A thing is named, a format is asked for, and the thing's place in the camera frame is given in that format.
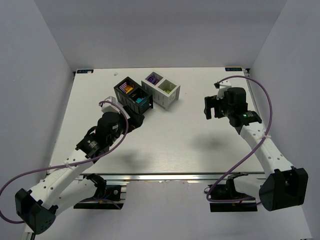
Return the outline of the purple long lego brick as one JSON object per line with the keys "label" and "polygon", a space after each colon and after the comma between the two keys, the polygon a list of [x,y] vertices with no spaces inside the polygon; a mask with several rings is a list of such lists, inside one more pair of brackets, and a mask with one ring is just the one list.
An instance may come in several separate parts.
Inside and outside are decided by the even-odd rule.
{"label": "purple long lego brick", "polygon": [[149,75],[146,80],[153,85],[156,85],[159,82],[158,76],[154,74]]}

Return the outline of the teal long lego brick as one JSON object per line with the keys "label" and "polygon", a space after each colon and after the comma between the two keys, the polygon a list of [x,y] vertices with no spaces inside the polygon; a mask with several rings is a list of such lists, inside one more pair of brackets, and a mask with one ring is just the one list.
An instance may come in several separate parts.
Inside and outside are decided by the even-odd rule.
{"label": "teal long lego brick", "polygon": [[143,103],[145,101],[145,98],[138,98],[135,102],[137,103],[137,104],[141,104],[141,103]]}

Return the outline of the orange lego brick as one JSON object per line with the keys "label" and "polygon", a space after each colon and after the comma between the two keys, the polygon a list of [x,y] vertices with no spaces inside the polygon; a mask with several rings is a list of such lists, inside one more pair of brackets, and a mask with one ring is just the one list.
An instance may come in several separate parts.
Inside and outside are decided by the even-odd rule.
{"label": "orange lego brick", "polygon": [[124,90],[125,90],[125,93],[128,94],[130,91],[132,91],[134,88],[130,85],[127,85]]}

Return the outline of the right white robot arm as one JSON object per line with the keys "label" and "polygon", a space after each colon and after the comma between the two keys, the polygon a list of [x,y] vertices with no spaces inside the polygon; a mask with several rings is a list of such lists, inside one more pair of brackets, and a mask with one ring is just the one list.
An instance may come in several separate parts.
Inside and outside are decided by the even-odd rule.
{"label": "right white robot arm", "polygon": [[217,95],[205,97],[204,114],[207,119],[228,118],[250,146],[265,174],[265,179],[247,173],[229,174],[219,189],[213,185],[207,192],[211,202],[257,200],[270,212],[304,203],[308,173],[304,168],[294,167],[267,137],[259,115],[248,109],[244,88],[227,87]]}

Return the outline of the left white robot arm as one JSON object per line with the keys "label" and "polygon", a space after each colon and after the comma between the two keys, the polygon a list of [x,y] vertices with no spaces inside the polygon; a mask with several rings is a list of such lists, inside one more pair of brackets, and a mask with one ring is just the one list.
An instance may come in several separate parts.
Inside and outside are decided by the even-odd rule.
{"label": "left white robot arm", "polygon": [[124,106],[129,115],[106,111],[76,145],[63,168],[56,169],[29,190],[20,189],[15,194],[17,215],[36,234],[45,232],[56,217],[82,200],[102,200],[110,194],[107,182],[98,174],[86,176],[80,183],[71,185],[76,177],[92,167],[120,137],[139,128],[142,114]]}

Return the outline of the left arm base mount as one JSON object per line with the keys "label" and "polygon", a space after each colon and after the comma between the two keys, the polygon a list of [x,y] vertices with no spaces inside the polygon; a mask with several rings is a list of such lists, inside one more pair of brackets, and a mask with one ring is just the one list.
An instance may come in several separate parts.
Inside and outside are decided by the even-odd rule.
{"label": "left arm base mount", "polygon": [[73,206],[79,210],[121,210],[126,198],[126,186],[108,183],[97,174],[85,175],[81,180],[90,180],[97,187],[90,198],[85,198]]}

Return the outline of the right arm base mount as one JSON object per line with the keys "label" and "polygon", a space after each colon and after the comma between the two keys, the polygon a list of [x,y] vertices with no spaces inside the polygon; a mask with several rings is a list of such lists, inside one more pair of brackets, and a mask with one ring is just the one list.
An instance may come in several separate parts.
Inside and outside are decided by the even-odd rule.
{"label": "right arm base mount", "polygon": [[256,199],[241,200],[248,198],[246,194],[235,193],[231,195],[226,184],[218,184],[210,193],[211,200],[221,200],[222,202],[210,202],[211,213],[244,213],[244,212],[257,212]]}

